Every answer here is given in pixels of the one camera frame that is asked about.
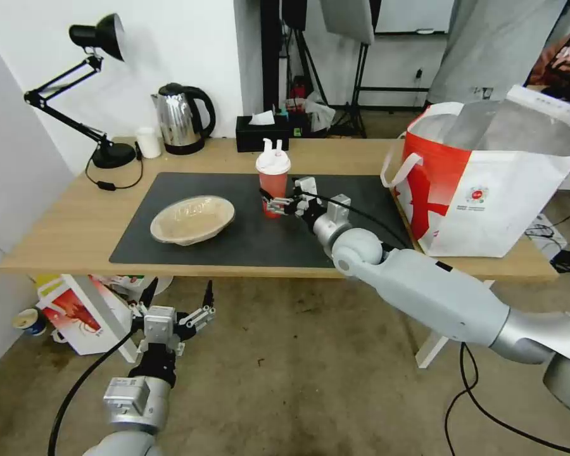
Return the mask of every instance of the kettle handle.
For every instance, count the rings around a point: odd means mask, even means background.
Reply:
[[[209,113],[209,125],[207,125],[205,128],[203,128],[201,124],[201,117],[198,113],[198,109],[194,101],[190,102],[190,109],[192,110],[193,114],[194,129],[198,130],[197,132],[201,134],[201,137],[208,138],[213,129],[215,128],[215,108],[213,107],[211,98],[209,98],[209,95],[207,95],[198,87],[193,87],[191,85],[187,85],[184,87],[184,93],[188,98],[199,99],[202,102],[204,102],[205,108],[207,108],[207,112]]]

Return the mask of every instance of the black desk mat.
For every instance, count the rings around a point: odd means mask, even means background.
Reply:
[[[343,193],[351,205],[366,211],[409,240],[393,201],[377,176],[316,175],[319,194]],[[306,223],[294,215],[267,218],[262,212],[257,174],[197,174],[164,172],[139,205],[118,245],[111,263],[182,264],[264,267],[333,267]],[[235,208],[234,220],[216,237],[182,247],[155,241],[150,223],[161,210],[176,201],[197,195],[217,195]],[[350,213],[355,227],[369,229],[385,243],[400,243],[382,227]]]

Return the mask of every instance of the desk lamp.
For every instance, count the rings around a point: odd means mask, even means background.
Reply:
[[[23,99],[34,108],[46,112],[48,115],[79,131],[83,135],[90,137],[93,141],[96,141],[97,147],[92,156],[93,164],[95,164],[96,167],[118,168],[126,165],[136,157],[133,147],[128,144],[112,142],[108,139],[106,133],[88,127],[83,123],[76,122],[48,105],[51,98],[55,98],[57,95],[71,89],[78,83],[101,71],[103,57],[97,55],[97,48],[103,49],[106,54],[115,59],[124,61],[122,56],[124,31],[120,23],[120,18],[117,14],[110,14],[100,20],[94,27],[92,25],[72,25],[69,33],[72,42],[84,49],[89,56],[75,67],[51,79],[46,84],[26,92]],[[85,75],[80,76],[73,82],[55,85],[57,81],[87,65],[91,70]]]

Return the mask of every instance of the lamp shade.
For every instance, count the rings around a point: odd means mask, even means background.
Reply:
[[[95,27],[92,25],[72,25],[70,39],[82,48],[100,48],[121,61],[124,30],[116,13],[105,16]]]

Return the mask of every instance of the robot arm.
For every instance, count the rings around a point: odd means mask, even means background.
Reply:
[[[141,361],[127,377],[114,377],[103,401],[110,423],[118,432],[108,435],[85,456],[159,456],[155,435],[167,423],[168,400],[175,386],[175,360],[184,352],[184,341],[194,337],[215,317],[212,282],[202,305],[188,314],[173,307],[149,305],[155,281],[146,289],[135,309],[134,328],[143,328],[144,339],[137,351]]]
[[[346,208],[334,203],[323,208],[319,200],[300,196],[300,191],[316,193],[314,178],[297,180],[295,186],[294,198],[267,198],[269,208],[301,217],[338,271],[372,286],[385,302],[450,339],[490,347],[516,362],[549,361],[543,382],[570,409],[570,313],[519,312],[481,281],[439,260],[411,249],[384,251],[374,233],[351,227]],[[344,195],[333,200],[350,204]]]

